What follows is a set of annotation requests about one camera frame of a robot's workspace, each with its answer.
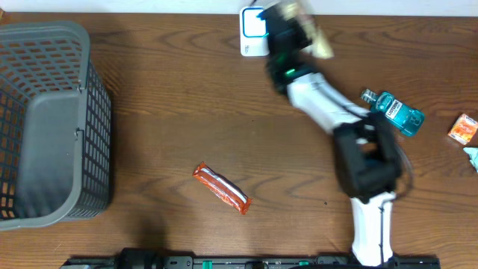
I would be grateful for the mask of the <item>teal mouthwash bottle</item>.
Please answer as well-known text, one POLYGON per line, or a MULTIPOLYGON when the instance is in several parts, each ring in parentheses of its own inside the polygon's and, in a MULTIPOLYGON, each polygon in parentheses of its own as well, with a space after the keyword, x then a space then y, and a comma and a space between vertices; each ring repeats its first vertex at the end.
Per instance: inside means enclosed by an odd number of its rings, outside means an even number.
POLYGON ((387 91, 377 94, 366 88, 361 93, 361 98, 370 105, 371 112, 384 114, 407 137, 415 136, 425 120, 422 111, 406 105, 387 91))

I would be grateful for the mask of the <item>red snack stick packet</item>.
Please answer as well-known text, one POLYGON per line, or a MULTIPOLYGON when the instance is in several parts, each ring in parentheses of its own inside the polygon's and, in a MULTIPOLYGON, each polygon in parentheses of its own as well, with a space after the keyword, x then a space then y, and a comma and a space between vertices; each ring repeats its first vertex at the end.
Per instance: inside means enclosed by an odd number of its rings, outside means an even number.
POLYGON ((226 177, 214 172, 205 162, 199 164, 192 176, 242 215, 248 212, 252 199, 226 177))

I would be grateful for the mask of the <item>orange tissue pack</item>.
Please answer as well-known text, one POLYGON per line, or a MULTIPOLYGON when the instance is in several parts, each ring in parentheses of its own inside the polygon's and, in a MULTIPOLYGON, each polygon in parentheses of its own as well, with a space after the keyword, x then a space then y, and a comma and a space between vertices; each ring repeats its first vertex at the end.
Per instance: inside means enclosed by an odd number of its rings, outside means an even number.
POLYGON ((468 144, 477 132, 477 121, 467 114, 461 114, 453 124, 448 136, 462 145, 468 144))

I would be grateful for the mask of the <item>small teal wipes packet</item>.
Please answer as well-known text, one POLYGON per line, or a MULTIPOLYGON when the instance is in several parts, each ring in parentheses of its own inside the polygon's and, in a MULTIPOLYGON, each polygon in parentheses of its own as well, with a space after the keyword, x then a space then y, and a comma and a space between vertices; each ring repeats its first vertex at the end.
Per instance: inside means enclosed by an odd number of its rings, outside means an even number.
POLYGON ((470 163, 474 169, 478 172, 478 148, 477 147, 465 147, 463 149, 465 153, 468 154, 470 158, 470 163))

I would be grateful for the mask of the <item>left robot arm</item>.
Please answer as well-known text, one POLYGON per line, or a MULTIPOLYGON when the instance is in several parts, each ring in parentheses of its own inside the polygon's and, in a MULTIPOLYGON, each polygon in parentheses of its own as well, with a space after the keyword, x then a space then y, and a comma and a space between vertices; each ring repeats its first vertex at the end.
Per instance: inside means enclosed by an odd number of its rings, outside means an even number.
POLYGON ((117 256, 115 269, 163 269, 163 259, 152 250, 124 248, 117 256))

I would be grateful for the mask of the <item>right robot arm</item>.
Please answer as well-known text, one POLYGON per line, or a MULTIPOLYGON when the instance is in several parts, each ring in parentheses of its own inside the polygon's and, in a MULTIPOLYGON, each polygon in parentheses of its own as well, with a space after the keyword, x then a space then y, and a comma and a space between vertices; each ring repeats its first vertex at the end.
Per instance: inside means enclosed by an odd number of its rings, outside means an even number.
POLYGON ((285 2, 266 7, 267 72, 275 90, 332 136, 335 174, 353 210, 352 252, 363 266, 379 267, 393 257, 391 212, 402 175, 402 155, 386 118, 357 106, 308 62, 313 43, 306 16, 285 2))

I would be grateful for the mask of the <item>white barcode scanner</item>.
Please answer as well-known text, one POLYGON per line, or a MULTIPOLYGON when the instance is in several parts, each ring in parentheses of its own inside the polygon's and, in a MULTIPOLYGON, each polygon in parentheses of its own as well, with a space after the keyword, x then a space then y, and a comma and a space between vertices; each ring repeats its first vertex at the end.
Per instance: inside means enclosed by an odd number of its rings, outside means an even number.
POLYGON ((269 55, 267 28, 261 18, 263 7, 244 7, 240 10, 240 53, 244 57, 269 55))

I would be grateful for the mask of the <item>grey plastic mesh basket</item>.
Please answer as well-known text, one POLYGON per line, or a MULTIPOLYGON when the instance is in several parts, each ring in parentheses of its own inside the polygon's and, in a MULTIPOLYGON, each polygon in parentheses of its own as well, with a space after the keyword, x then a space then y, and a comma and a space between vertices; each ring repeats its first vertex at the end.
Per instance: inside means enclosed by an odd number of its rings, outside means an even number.
POLYGON ((110 202, 111 99, 70 21, 1 27, 1 229, 87 220, 110 202))

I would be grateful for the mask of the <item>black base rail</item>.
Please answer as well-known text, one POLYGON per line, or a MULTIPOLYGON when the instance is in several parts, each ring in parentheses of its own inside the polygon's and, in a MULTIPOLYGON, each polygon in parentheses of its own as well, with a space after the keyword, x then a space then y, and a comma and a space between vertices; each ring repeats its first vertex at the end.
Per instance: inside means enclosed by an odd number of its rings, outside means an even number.
MULTIPOLYGON (((161 257, 163 269, 327 269, 363 266, 346 256, 318 256, 317 258, 193 258, 191 256, 161 257)), ((71 258, 60 269, 114 268, 113 258, 71 258)))

